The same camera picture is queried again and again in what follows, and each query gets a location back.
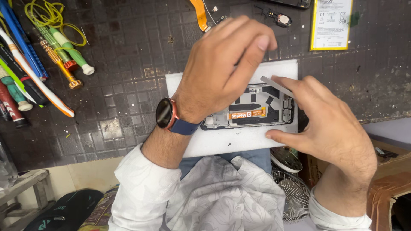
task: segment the black bag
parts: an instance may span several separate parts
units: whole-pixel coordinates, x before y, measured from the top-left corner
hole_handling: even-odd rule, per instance
[[[77,231],[102,197],[100,191],[93,189],[68,193],[30,222],[24,231]]]

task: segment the fingernail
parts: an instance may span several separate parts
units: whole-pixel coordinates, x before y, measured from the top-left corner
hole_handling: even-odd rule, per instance
[[[268,37],[268,35],[260,36],[258,44],[257,44],[258,48],[260,48],[262,51],[266,51],[269,41],[270,41],[270,38]]]

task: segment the hand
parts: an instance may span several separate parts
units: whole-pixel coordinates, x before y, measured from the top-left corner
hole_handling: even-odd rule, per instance
[[[377,166],[374,147],[345,102],[312,76],[272,80],[293,92],[309,123],[299,134],[270,130],[267,138],[332,163],[347,176],[372,178]]]
[[[199,123],[228,107],[244,93],[266,50],[276,48],[272,29],[247,16],[227,18],[209,30],[192,47],[173,96],[178,116]]]

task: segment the shirt cuff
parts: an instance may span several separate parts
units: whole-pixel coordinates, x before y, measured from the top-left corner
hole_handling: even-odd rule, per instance
[[[314,188],[309,199],[309,214],[312,221],[321,230],[369,230],[371,219],[364,214],[361,217],[344,217],[324,208],[314,196]]]
[[[138,201],[163,203],[180,186],[180,169],[166,169],[148,160],[139,144],[129,152],[114,171],[115,176],[130,195]]]

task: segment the blue jeans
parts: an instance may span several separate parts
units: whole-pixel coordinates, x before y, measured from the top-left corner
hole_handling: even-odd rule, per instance
[[[270,159],[270,149],[256,149],[250,151],[242,151],[242,152],[231,152],[231,153],[224,153],[219,154],[216,156],[220,156],[221,158],[225,159],[226,161],[230,162],[234,157],[241,156],[250,162],[254,163],[258,167],[262,168],[268,174],[271,174],[271,159]],[[190,172],[190,170],[200,161],[203,157],[189,157],[183,158],[178,165],[178,168],[181,170],[181,180]]]

